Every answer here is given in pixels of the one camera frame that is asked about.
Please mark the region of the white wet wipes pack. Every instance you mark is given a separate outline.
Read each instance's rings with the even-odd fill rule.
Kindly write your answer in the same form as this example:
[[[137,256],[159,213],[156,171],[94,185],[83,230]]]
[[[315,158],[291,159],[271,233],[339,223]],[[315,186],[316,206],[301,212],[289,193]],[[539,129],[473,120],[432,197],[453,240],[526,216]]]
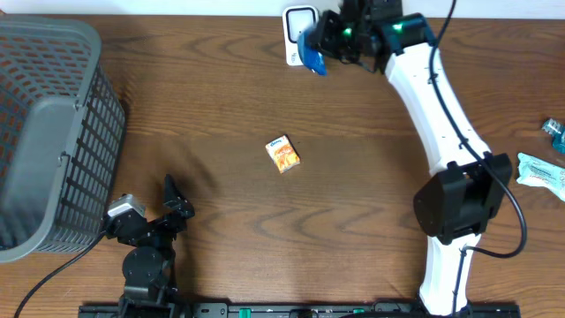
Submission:
[[[537,157],[518,153],[516,182],[531,187],[544,187],[564,201],[564,169]]]

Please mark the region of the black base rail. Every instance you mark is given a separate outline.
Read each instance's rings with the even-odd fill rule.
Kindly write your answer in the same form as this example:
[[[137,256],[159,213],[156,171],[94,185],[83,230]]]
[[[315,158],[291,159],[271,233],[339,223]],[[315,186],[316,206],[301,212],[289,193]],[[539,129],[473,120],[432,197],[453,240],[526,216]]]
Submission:
[[[180,318],[342,318],[429,317],[419,304],[377,302],[372,305],[228,305],[193,303],[157,307],[149,305],[85,305],[79,318],[180,317]]]

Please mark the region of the blue Oreo cookie pack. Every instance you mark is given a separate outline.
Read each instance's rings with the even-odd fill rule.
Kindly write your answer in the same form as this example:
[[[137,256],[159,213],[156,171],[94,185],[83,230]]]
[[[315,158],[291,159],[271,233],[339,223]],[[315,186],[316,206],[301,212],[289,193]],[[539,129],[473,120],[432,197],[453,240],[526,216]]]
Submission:
[[[305,68],[320,76],[326,76],[328,73],[325,66],[324,56],[317,50],[311,48],[307,43],[307,38],[312,33],[313,27],[311,26],[303,31],[298,37],[298,56]]]

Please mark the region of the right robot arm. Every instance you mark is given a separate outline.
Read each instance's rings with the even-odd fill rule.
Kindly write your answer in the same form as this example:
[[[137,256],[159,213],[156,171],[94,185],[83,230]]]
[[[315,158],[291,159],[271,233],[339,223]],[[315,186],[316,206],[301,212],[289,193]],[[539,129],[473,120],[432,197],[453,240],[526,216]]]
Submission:
[[[511,197],[512,164],[491,151],[464,114],[442,67],[441,39],[419,13],[347,1],[300,35],[298,51],[319,74],[324,57],[360,66],[372,58],[371,72],[382,73],[400,96],[424,147],[430,178],[413,207],[427,238],[426,272],[417,303],[393,305],[391,314],[497,317],[499,308],[469,302],[466,285],[488,223]]]

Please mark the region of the teal mouthwash bottle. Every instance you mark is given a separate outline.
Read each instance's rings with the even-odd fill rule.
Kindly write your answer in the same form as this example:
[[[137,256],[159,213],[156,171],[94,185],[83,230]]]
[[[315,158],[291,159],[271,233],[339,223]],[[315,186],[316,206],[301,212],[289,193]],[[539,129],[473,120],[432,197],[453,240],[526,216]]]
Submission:
[[[549,118],[543,125],[542,130],[552,138],[552,147],[559,153],[565,154],[564,147],[564,125],[559,121]]]

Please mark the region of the grey plastic mesh basket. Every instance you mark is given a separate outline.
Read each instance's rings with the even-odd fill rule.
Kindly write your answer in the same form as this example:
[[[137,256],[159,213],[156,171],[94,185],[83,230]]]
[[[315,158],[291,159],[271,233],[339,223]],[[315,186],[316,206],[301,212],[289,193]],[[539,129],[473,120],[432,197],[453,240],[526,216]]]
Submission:
[[[77,253],[102,228],[126,113],[88,24],[1,19],[1,260]]]

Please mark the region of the white barcode scanner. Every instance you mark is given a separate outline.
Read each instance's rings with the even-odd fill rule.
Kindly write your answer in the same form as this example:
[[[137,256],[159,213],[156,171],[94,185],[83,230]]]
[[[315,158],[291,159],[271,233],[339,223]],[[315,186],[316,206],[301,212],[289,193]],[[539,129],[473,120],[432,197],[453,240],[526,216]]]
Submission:
[[[283,10],[282,26],[287,65],[302,65],[298,54],[298,37],[318,19],[319,11],[312,5],[294,5]]]

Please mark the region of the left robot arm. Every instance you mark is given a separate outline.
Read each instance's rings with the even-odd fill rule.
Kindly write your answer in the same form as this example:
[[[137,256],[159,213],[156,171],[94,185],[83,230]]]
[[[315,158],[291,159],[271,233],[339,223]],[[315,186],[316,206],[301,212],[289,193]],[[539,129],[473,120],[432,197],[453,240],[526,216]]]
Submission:
[[[152,221],[145,218],[145,208],[131,194],[109,206],[106,237],[133,247],[123,261],[119,317],[184,317],[188,311],[177,296],[173,242],[187,229],[186,222],[195,211],[171,175],[164,178],[163,205],[169,212]]]

